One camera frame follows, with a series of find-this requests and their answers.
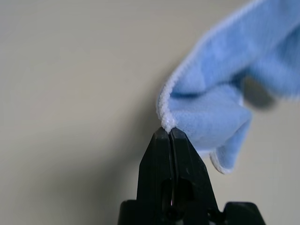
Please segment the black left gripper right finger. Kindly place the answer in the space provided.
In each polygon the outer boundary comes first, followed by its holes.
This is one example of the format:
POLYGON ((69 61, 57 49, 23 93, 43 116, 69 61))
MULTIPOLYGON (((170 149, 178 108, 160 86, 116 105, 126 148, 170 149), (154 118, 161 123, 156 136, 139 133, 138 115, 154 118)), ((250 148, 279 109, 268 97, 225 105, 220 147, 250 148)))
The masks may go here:
POLYGON ((218 210, 206 165, 187 135, 180 129, 173 128, 170 132, 170 144, 176 177, 176 206, 186 210, 189 204, 197 202, 205 209, 218 210))

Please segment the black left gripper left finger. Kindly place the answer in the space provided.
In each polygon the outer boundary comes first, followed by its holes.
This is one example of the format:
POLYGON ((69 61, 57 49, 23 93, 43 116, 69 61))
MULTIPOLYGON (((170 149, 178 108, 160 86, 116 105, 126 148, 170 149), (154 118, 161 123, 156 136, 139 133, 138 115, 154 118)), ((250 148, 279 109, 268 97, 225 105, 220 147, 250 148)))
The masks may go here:
POLYGON ((169 134, 154 132, 139 165, 137 200, 170 201, 173 194, 173 159, 169 134))

